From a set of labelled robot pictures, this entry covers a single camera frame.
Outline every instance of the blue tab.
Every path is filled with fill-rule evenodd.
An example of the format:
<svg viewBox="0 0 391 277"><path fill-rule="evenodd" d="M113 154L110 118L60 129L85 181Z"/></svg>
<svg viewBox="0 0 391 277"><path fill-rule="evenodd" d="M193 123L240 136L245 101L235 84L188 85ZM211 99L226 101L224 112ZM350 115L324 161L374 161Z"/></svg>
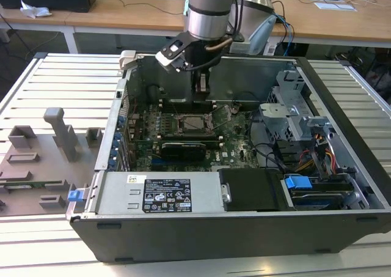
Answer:
<svg viewBox="0 0 391 277"><path fill-rule="evenodd" d="M70 202L82 202L84 191L72 190L68 193L68 201Z"/></svg>
<svg viewBox="0 0 391 277"><path fill-rule="evenodd" d="M285 179L288 188L312 188L311 180L308 176L289 176Z"/></svg>

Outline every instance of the paper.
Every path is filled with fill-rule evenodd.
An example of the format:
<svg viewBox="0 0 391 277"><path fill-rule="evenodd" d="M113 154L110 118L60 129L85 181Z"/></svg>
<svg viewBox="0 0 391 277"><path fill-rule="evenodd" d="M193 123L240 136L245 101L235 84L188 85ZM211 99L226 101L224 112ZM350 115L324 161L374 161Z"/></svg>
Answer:
<svg viewBox="0 0 391 277"><path fill-rule="evenodd" d="M30 5L25 4L22 0L20 1L22 3L21 12L23 15L31 18L36 17L43 17L43 16L50 16L51 13L49 12L49 9L46 7L40 7L36 8Z"/></svg>
<svg viewBox="0 0 391 277"><path fill-rule="evenodd" d="M319 9L339 10L339 11L357 11L352 5L347 5L347 4L315 3L315 5Z"/></svg>

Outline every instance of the desk leg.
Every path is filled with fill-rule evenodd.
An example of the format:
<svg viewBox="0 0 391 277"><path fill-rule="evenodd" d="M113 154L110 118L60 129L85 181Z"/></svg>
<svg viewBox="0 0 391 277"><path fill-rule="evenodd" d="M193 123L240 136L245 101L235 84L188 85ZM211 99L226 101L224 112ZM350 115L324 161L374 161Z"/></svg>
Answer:
<svg viewBox="0 0 391 277"><path fill-rule="evenodd" d="M263 50L264 56L274 56L280 37L270 37L266 43L265 49Z"/></svg>
<svg viewBox="0 0 391 277"><path fill-rule="evenodd" d="M114 37L115 37L115 47L117 49L122 49L121 35L120 34L114 34Z"/></svg>
<svg viewBox="0 0 391 277"><path fill-rule="evenodd" d="M3 43L9 43L10 38L7 34L7 29L0 29L0 40L2 40Z"/></svg>
<svg viewBox="0 0 391 277"><path fill-rule="evenodd" d="M65 41L67 42L70 54L79 54L79 47L75 39L75 30L73 27L66 27L63 32Z"/></svg>

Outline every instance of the gray plastic block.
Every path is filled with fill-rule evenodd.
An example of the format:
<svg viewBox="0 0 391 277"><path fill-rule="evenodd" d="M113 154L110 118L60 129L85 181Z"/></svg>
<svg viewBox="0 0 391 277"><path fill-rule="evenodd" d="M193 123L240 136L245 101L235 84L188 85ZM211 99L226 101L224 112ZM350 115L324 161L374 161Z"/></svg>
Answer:
<svg viewBox="0 0 391 277"><path fill-rule="evenodd" d="M43 120L51 124L56 138L54 139L57 146L61 147L69 162L76 160L75 145L77 137L72 126L66 126L64 120L64 110L62 108L48 108L43 115Z"/></svg>
<svg viewBox="0 0 391 277"><path fill-rule="evenodd" d="M58 209L65 207L65 201L61 195L41 196L39 204L44 209Z"/></svg>
<svg viewBox="0 0 391 277"><path fill-rule="evenodd" d="M30 149L28 139L36 138L30 126L14 126L8 135L8 139L16 149Z"/></svg>
<svg viewBox="0 0 391 277"><path fill-rule="evenodd" d="M19 154L9 154L5 159L10 164L17 163L36 163L39 161L39 156L37 153L19 153Z"/></svg>
<svg viewBox="0 0 391 277"><path fill-rule="evenodd" d="M88 128L86 140L89 148L99 147L102 142L103 134L100 128Z"/></svg>
<svg viewBox="0 0 391 277"><path fill-rule="evenodd" d="M10 191L4 185L0 185L0 194L9 194Z"/></svg>
<svg viewBox="0 0 391 277"><path fill-rule="evenodd" d="M30 171L1 172L0 174L0 180L5 180L8 182L27 181L31 178L32 173Z"/></svg>
<svg viewBox="0 0 391 277"><path fill-rule="evenodd" d="M50 191L56 190L68 190L70 184L64 179L61 183L47 183L45 184L45 188Z"/></svg>

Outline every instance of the black plastic cover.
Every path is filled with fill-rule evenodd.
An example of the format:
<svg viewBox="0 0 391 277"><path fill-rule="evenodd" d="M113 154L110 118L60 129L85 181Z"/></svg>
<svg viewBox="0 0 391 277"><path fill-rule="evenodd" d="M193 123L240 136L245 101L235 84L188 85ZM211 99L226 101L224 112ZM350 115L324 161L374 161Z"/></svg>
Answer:
<svg viewBox="0 0 391 277"><path fill-rule="evenodd" d="M232 201L228 212L284 211L287 203L283 193L282 173L275 169L220 169L220 182L229 186Z"/></svg>

